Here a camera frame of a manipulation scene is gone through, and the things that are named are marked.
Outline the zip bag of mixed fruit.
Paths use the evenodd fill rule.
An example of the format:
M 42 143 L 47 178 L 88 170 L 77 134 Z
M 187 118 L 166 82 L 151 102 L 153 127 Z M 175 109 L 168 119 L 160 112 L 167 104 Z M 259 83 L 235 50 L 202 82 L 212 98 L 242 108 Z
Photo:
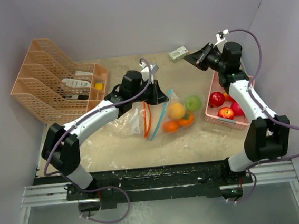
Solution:
M 204 106 L 199 94 L 186 94 L 179 96 L 170 89 L 167 93 L 168 102 L 163 104 L 158 120 L 153 125 L 153 131 L 147 137 L 149 141 L 162 135 L 173 135 L 188 130 L 198 120 Z

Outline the zip bag of red apples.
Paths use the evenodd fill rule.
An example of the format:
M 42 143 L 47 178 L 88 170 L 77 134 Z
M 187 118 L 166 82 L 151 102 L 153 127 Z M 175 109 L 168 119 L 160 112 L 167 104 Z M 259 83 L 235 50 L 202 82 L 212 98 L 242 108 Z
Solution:
M 142 136 L 146 138 L 152 127 L 151 107 L 146 102 L 135 103 L 122 117 L 107 123 L 101 128 L 109 136 L 128 138 Z

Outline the red fake apple two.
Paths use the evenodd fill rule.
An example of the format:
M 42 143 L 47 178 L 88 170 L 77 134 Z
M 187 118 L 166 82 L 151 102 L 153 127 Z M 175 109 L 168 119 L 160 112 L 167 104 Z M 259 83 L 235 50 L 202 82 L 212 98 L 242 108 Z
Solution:
M 209 106 L 212 108 L 221 107 L 225 102 L 225 97 L 221 92 L 214 92 L 209 97 Z

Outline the red fake apple three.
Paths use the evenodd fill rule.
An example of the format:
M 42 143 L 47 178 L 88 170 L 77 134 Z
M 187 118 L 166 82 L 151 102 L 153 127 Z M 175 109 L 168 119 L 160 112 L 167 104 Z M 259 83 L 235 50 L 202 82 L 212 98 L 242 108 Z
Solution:
M 232 102 L 230 108 L 232 109 L 234 116 L 236 117 L 245 115 L 244 111 L 237 102 Z

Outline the pink perforated plastic basket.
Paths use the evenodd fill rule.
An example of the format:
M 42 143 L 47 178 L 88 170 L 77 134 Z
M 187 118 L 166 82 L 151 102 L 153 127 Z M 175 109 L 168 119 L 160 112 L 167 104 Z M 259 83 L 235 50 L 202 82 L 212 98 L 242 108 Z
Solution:
M 213 78 L 212 78 L 211 84 L 210 84 L 209 96 L 207 98 L 207 106 L 205 109 L 205 120 L 207 122 L 210 122 L 213 124 L 224 125 L 226 127 L 239 129 L 239 130 L 243 130 L 243 129 L 249 127 L 250 123 L 244 115 L 243 116 L 235 116 L 232 120 L 218 117 L 218 111 L 222 107 L 231 107 L 232 99 L 225 98 L 225 101 L 222 106 L 212 107 L 212 106 L 210 106 L 209 102 L 210 102 L 210 95 L 214 92 L 220 92 L 222 94 L 225 93 L 224 88 L 221 87 L 219 84 L 218 73 L 216 71 L 213 73 Z

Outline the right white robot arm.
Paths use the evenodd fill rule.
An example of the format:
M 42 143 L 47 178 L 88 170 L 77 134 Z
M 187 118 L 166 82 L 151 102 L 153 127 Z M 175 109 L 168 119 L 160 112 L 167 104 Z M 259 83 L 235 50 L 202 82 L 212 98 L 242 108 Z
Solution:
M 261 160 L 277 160 L 288 152 L 290 123 L 287 116 L 272 111 L 253 88 L 249 76 L 240 68 L 242 46 L 226 42 L 222 49 L 208 43 L 199 51 L 186 55 L 184 60 L 200 70 L 218 73 L 219 84 L 238 103 L 250 126 L 241 153 L 228 159 L 222 180 L 234 184 L 240 172 Z

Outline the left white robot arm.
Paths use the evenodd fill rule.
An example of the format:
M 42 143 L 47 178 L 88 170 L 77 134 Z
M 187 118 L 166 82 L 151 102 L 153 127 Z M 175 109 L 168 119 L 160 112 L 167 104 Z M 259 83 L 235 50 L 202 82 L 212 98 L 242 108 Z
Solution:
M 94 109 L 72 122 L 54 123 L 49 127 L 41 156 L 76 184 L 78 193 L 84 198 L 92 198 L 97 188 L 94 177 L 80 165 L 80 145 L 95 131 L 130 111 L 134 103 L 144 101 L 148 105 L 158 105 L 168 102 L 168 96 L 153 78 L 157 70 L 156 65 L 151 65 L 141 72 L 127 71 L 121 84 Z

